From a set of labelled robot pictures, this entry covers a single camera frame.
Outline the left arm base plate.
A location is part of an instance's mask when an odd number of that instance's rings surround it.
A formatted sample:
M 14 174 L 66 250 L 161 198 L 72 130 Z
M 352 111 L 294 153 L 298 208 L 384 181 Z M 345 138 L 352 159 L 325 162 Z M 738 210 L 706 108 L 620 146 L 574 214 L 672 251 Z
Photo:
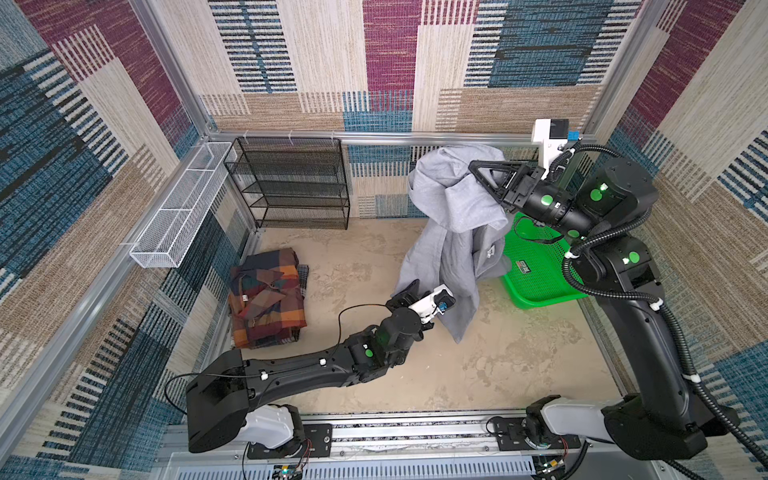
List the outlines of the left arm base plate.
M 332 440 L 332 424 L 310 423 L 303 426 L 303 432 L 296 439 L 276 449 L 267 449 L 261 444 L 251 444 L 245 457 L 248 460 L 298 459 L 302 455 L 308 455 L 310 458 L 327 458 L 331 454 Z

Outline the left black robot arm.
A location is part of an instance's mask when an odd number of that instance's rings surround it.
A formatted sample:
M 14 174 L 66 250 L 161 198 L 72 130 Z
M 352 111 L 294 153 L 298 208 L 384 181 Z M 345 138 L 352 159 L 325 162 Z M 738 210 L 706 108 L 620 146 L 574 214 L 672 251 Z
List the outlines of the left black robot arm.
M 455 303 L 445 285 L 424 294 L 418 289 L 413 281 L 386 303 L 389 315 L 380 324 L 329 349 L 267 360 L 246 359 L 239 349 L 221 354 L 186 388 L 189 451 L 204 453 L 233 441 L 295 451 L 306 434 L 298 409 L 285 398 L 367 383 L 403 364 L 434 318 Z

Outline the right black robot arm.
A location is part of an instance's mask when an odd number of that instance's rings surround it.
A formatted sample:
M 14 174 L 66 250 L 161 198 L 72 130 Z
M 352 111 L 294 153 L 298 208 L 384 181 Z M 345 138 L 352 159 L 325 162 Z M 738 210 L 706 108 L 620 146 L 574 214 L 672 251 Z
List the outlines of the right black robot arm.
M 737 413 L 699 376 L 657 265 L 632 234 L 658 199 L 641 165 L 612 158 L 574 194 L 521 162 L 474 160 L 469 169 L 504 209 L 570 240 L 563 277 L 602 308 L 637 383 L 634 393 L 605 405 L 547 397 L 527 411 L 530 432 L 607 441 L 635 459 L 664 461 L 692 458 L 712 437 L 741 436 Z

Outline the grey long sleeve shirt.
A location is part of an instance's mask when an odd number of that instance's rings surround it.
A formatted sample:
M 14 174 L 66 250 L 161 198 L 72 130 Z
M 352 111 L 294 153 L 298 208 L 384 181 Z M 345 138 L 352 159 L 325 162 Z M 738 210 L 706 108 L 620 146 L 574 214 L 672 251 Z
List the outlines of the grey long sleeve shirt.
M 417 280 L 420 294 L 445 285 L 456 304 L 442 324 L 459 343 L 479 307 L 478 282 L 511 270 L 504 256 L 509 215 L 472 175 L 474 161 L 503 162 L 503 152 L 484 145 L 440 147 L 421 158 L 408 176 L 411 203 L 428 218 L 406 253 L 396 292 Z

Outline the green plastic basket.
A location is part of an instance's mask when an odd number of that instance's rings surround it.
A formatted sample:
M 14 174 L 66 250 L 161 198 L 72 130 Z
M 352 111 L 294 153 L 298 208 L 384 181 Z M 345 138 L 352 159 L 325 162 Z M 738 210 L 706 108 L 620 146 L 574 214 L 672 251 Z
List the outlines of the green plastic basket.
M 515 215 L 504 247 L 511 269 L 501 282 L 517 308 L 530 310 L 585 297 L 562 275 L 561 264 L 569 247 L 568 238 L 555 230 L 538 226 L 522 213 Z

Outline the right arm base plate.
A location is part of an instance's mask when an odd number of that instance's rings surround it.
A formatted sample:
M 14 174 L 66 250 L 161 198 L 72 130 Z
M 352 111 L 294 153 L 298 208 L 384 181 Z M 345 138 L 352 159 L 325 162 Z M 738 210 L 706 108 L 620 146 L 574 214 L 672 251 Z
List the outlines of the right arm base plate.
M 542 421 L 528 417 L 493 416 L 486 421 L 485 430 L 501 451 L 570 452 L 582 446 L 578 436 L 554 434 Z

